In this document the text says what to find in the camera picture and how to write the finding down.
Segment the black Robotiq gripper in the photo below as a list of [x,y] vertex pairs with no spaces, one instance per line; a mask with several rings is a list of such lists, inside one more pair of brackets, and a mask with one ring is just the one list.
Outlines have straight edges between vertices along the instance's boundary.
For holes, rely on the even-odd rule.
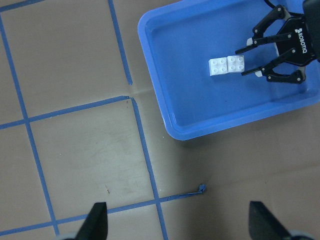
[[[285,19],[276,35],[264,36],[265,31],[277,20]],[[255,73],[266,77],[270,83],[301,84],[306,80],[306,66],[320,60],[320,11],[305,9],[304,14],[292,16],[282,5],[275,6],[252,30],[249,45],[235,51],[243,54],[261,45],[276,43],[279,56],[266,65],[241,73],[242,76]],[[274,68],[282,63],[298,66],[291,74],[280,74]]]

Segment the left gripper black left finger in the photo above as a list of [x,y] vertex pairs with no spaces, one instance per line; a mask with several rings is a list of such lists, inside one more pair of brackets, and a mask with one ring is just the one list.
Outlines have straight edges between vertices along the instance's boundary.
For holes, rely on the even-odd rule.
[[106,240],[108,216],[106,202],[96,202],[78,230],[76,240]]

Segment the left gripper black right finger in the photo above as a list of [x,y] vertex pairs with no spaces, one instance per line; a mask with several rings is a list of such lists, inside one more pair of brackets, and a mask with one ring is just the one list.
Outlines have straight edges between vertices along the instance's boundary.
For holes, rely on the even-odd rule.
[[250,201],[248,231],[252,240],[290,240],[292,235],[261,201]]

